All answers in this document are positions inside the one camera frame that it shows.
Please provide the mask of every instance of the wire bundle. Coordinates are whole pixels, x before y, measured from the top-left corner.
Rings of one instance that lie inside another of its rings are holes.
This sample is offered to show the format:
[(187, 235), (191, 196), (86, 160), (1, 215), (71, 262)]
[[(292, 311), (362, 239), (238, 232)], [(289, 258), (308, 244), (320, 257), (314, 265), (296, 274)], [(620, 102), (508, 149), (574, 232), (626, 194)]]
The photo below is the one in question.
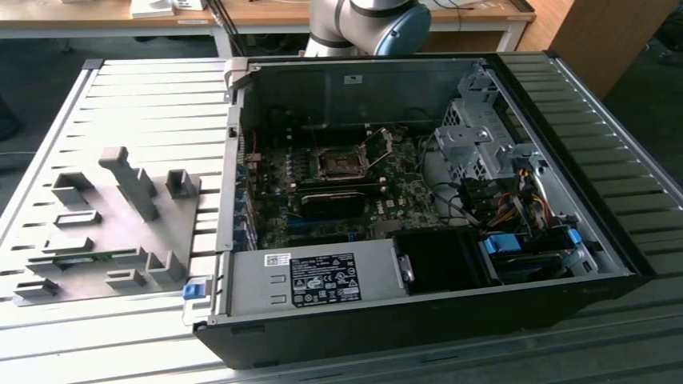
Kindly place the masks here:
[(221, 0), (206, 0), (206, 4), (210, 8), (210, 12), (213, 13), (213, 19), (216, 20), (216, 23), (218, 26), (222, 27), (226, 36), (230, 40), (232, 49), (234, 52), (237, 52), (237, 56), (245, 56), (245, 48), (244, 43), (241, 40), (241, 36), (237, 32), (237, 27), (234, 26), (234, 23), (232, 22), (232, 18), (229, 13), (226, 12), (225, 5), (222, 4)]

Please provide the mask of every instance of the table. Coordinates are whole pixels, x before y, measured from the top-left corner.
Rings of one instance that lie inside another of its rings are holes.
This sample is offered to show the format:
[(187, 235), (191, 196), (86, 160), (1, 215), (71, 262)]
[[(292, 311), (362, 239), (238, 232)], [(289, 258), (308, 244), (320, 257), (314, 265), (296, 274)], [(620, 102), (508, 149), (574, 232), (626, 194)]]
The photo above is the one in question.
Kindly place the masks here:
[(517, 50), (556, 52), (601, 98), (678, 3), (677, 0), (526, 1), (537, 17), (525, 29)]
[[(557, 88), (569, 87), (572, 77), (545, 69), (549, 64), (544, 55), (513, 53), (502, 59), (516, 63), (514, 75), (525, 78), (534, 98), (544, 104), (552, 99), (565, 100)], [(98, 69), (81, 71), (0, 217), (3, 249), (34, 240), (31, 233), (39, 228), (21, 227), (21, 223), (49, 208), (30, 203), (49, 197), (42, 184), (55, 171), (50, 167), (67, 170), (81, 161), (82, 152), (98, 154), (95, 148), (73, 152), (59, 149), (77, 147), (86, 140), (99, 140), (99, 145), (102, 140), (115, 140), (118, 145), (133, 148), (143, 139), (143, 146), (157, 150), (147, 151), (145, 158), (131, 158), (134, 164), (154, 175), (175, 166), (201, 176), (189, 275), (213, 273), (221, 140), (228, 113), (226, 104), (221, 103), (222, 67), (218, 58), (113, 60)], [(584, 90), (577, 95), (593, 101)], [(562, 114), (561, 110), (549, 111)], [(602, 113), (600, 108), (580, 117), (589, 118), (597, 112)], [(589, 127), (584, 126), (582, 134)], [(576, 135), (565, 139), (585, 142), (592, 137)], [(138, 153), (131, 150), (130, 156)], [(604, 162), (614, 159), (605, 157), (604, 151), (601, 157), (584, 153), (590, 163), (600, 158)], [(477, 378), (480, 382), (528, 382), (530, 378), (564, 383), (680, 382), (678, 262), (668, 263), (661, 277), (640, 289), (622, 298), (588, 306), (552, 328), (309, 364), (234, 371), (225, 368), (183, 324), (190, 321), (182, 319), (179, 292), (14, 307), (7, 298), (22, 278), (21, 268), (30, 251), (14, 249), (0, 253), (0, 340), (5, 346), (0, 348), (0, 378), (15, 378), (13, 382), (316, 384), (396, 381), (445, 372), (442, 381), (429, 382), (472, 382)], [(658, 265), (664, 268), (666, 256), (674, 261), (678, 254), (652, 256), (664, 262)]]
[[(308, 33), (308, 4), (281, 0), (222, 0), (242, 34)], [(130, 19), (130, 0), (2, 0), (0, 38), (94, 38), (208, 34), (218, 56), (232, 56), (228, 37), (206, 10), (175, 10), (174, 16)], [(432, 12), (432, 31), (501, 31), (498, 51), (512, 51), (533, 13), (518, 12), (508, 0), (488, 0), (476, 10)]]

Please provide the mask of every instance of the wooden desk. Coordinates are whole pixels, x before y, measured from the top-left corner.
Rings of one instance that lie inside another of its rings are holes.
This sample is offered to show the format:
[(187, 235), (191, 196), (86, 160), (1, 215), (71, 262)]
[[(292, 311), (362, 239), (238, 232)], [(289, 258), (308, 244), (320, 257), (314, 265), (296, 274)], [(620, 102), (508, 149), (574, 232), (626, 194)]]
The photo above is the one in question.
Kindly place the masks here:
[[(274, 0), (222, 0), (242, 34), (308, 33), (308, 4)], [(174, 16), (130, 19), (129, 0), (61, 4), (59, 0), (1, 0), (0, 38), (91, 38), (209, 34), (218, 56), (230, 57), (229, 44), (210, 12), (175, 10)], [(436, 10), (432, 31), (497, 31), (497, 50), (514, 50), (533, 13), (521, 13), (508, 0), (488, 0), (476, 10)]]
[(518, 50), (553, 50), (602, 98), (677, 0), (526, 0), (536, 20)]

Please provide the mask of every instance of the sticker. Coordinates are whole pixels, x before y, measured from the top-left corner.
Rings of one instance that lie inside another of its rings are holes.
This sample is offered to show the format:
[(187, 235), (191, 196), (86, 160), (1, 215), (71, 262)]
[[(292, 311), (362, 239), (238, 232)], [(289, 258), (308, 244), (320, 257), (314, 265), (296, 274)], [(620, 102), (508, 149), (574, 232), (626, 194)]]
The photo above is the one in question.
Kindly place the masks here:
[(178, 20), (178, 24), (208, 24), (208, 20)]
[(264, 256), (265, 266), (288, 266), (290, 254), (266, 254)]
[(360, 300), (353, 254), (289, 260), (290, 296), (297, 308)]
[(349, 74), (344, 76), (344, 84), (361, 84), (362, 83), (362, 75), (361, 74)]

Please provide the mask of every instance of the motherboard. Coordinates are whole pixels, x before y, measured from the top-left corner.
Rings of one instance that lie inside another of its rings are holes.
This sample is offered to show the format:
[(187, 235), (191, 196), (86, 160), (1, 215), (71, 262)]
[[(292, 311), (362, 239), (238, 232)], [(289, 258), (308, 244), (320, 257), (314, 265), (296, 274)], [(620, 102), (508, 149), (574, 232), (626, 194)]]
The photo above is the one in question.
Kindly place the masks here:
[(418, 144), (406, 127), (368, 127), (358, 144), (292, 143), (248, 154), (258, 248), (386, 238), (437, 226)]

